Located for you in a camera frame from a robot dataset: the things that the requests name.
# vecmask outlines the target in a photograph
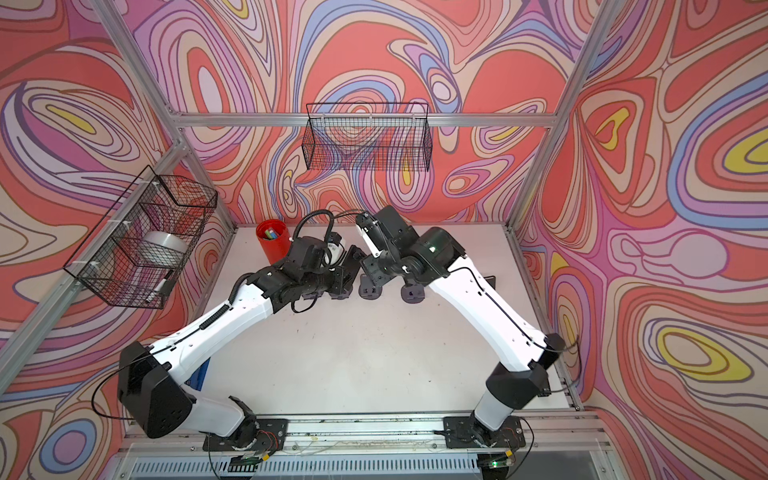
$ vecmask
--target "white table surface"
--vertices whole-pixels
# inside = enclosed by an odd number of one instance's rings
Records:
[[[497,291],[538,325],[501,225],[443,226]],[[429,227],[416,227],[423,233]],[[354,227],[335,227],[347,246],[368,252]],[[322,237],[325,227],[304,227]],[[255,228],[240,228],[207,308],[223,302],[237,277],[267,265]],[[355,290],[326,294],[306,313],[286,307],[216,353],[203,384],[209,395],[242,399],[257,414],[446,412],[472,410],[498,363],[492,348],[458,310],[431,290],[416,305],[400,298],[401,279],[377,300]],[[301,310],[309,301],[300,300]],[[552,366],[550,384],[560,388]],[[527,409],[566,409],[564,393],[536,398]]]

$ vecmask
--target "vent grille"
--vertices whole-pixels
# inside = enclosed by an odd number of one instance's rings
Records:
[[[276,455],[258,468],[229,466],[229,457],[214,459],[220,477],[290,475],[418,475],[477,473],[477,455],[471,453],[428,453],[420,455]],[[130,478],[212,478],[208,457],[139,458]]]

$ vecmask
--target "wire mesh basket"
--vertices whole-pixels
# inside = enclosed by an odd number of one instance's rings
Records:
[[[153,175],[96,253],[71,264],[70,257],[65,265],[108,305],[164,308],[216,207],[213,188],[186,177]],[[82,265],[75,269],[74,263]]]
[[[429,171],[426,103],[313,103],[306,110],[307,170]]]

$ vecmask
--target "psychedelic patterned wall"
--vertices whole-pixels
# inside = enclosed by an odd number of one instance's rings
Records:
[[[462,127],[454,154],[433,150],[429,172],[307,170],[301,128],[195,127],[187,137],[237,223],[296,223],[318,208],[378,211],[412,222],[502,222],[544,133]]]
[[[628,4],[518,239],[630,478],[768,478],[768,4]]]
[[[169,147],[86,1],[8,5],[0,2],[0,348],[135,174]],[[214,216],[163,311],[77,298],[0,397],[2,480],[97,478],[124,426],[91,411],[92,389],[124,345],[190,319],[224,237]],[[113,415],[114,388],[97,397]]]
[[[147,1],[124,19],[171,107],[303,112],[313,101],[426,101],[434,112],[552,112],[590,2]],[[410,220],[504,221],[542,129],[435,129],[427,174],[306,172],[299,128],[195,128],[239,223],[392,204]]]

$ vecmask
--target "red container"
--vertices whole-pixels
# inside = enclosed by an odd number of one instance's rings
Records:
[[[265,232],[270,228],[279,235],[275,240],[266,237]],[[256,236],[259,238],[261,248],[264,249],[270,265],[283,259],[290,250],[290,233],[288,233],[286,224],[280,220],[265,220],[259,223],[259,226],[256,227]]]

